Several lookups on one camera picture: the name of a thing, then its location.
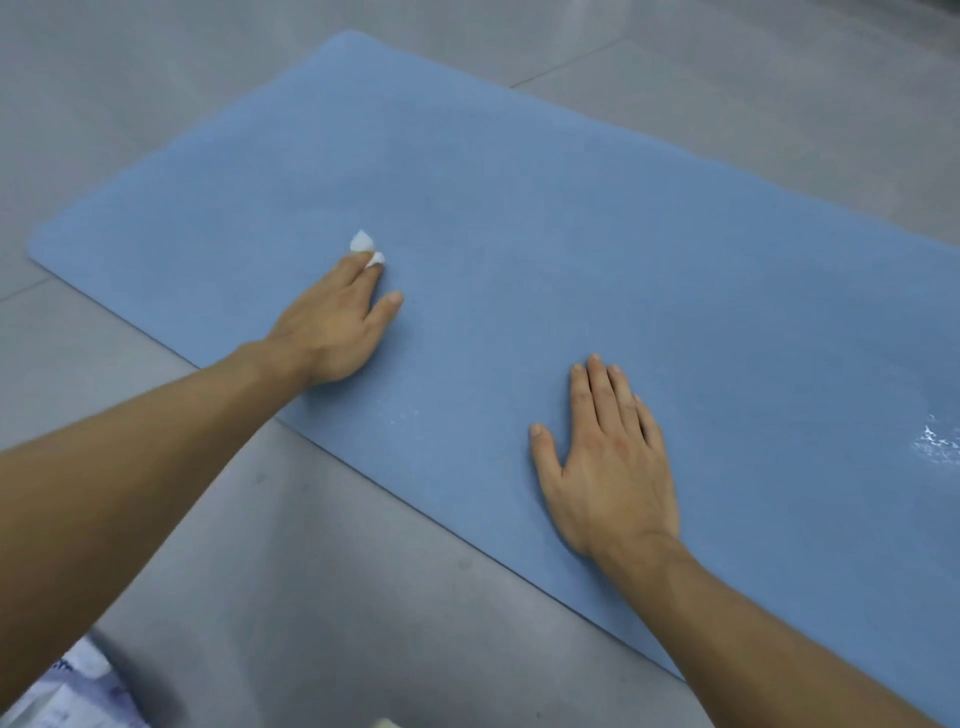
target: person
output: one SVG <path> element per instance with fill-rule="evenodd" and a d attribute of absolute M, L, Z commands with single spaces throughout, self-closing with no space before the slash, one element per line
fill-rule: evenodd
<path fill-rule="evenodd" d="M 0 713 L 133 580 L 229 459 L 307 387 L 364 365 L 397 315 L 348 255 L 262 341 L 0 455 Z M 654 633 L 720 728 L 932 726 L 705 570 L 680 540 L 663 435 L 615 365 L 570 370 L 565 463 L 530 448 L 550 514 Z M 97 578 L 90 578 L 95 573 Z"/>

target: forearm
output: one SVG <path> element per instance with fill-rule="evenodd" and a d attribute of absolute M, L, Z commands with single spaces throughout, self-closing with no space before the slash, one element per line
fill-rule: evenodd
<path fill-rule="evenodd" d="M 219 471 L 304 386 L 275 347 L 0 454 L 0 712 L 107 609 Z"/>
<path fill-rule="evenodd" d="M 612 549 L 601 566 L 718 728 L 936 725 L 671 541 Z"/>

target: gray floor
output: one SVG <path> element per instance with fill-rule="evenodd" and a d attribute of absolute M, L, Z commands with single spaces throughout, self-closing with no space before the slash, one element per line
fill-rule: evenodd
<path fill-rule="evenodd" d="M 32 227 L 348 27 L 960 244 L 943 6 L 7 0 L 0 448 L 190 371 L 27 260 Z M 157 726 L 707 724 L 682 683 L 274 423 L 99 629 Z"/>

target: white wipe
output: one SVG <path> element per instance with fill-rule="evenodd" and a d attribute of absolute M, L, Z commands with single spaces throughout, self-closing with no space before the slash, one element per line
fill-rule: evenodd
<path fill-rule="evenodd" d="M 376 246 L 373 245 L 373 238 L 363 231 L 357 232 L 357 234 L 353 236 L 353 239 L 350 240 L 350 250 L 354 253 L 373 253 L 370 262 L 365 266 L 367 268 L 377 263 L 385 265 L 387 262 L 387 258 L 385 258 L 382 253 L 376 251 Z"/>

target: person's right hand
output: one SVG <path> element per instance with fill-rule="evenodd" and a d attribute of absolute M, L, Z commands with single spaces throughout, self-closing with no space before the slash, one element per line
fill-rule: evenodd
<path fill-rule="evenodd" d="M 553 437 L 530 428 L 530 450 L 554 523 L 575 551 L 598 558 L 648 537 L 676 541 L 680 511 L 663 434 L 617 366 L 597 354 L 570 370 L 573 439 L 561 467 Z"/>

